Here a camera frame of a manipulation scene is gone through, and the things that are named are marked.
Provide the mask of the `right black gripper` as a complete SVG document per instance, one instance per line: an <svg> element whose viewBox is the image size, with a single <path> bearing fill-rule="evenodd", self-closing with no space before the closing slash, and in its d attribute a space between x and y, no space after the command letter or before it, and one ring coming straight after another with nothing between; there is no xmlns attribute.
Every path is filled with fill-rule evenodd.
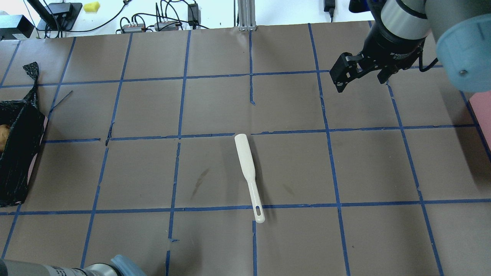
<svg viewBox="0 0 491 276"><path fill-rule="evenodd" d="M358 55L342 53L330 70L330 77L338 93L342 93L349 82L379 70L377 79L384 84L400 70L409 69L419 54L425 37L405 39L391 33L381 20L372 24Z"/></svg>

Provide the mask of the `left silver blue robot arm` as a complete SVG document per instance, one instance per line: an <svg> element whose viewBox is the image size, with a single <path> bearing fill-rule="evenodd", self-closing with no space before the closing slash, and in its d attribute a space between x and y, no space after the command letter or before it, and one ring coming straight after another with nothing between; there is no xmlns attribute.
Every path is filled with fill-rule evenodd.
<svg viewBox="0 0 491 276"><path fill-rule="evenodd" d="M109 263L94 263L85 268L69 268L55 265L0 260L2 276L145 276L135 262L123 255L116 255Z"/></svg>

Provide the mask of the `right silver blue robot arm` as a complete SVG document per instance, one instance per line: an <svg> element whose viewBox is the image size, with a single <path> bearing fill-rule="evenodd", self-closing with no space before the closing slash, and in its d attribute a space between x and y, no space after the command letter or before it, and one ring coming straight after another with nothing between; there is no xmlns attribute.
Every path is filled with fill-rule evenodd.
<svg viewBox="0 0 491 276"><path fill-rule="evenodd" d="M333 84L342 93L373 71L384 84L418 61L420 72L440 63L463 92L488 92L490 9L489 0L351 0L351 12L370 11L375 22L357 55L337 58L330 70Z"/></svg>

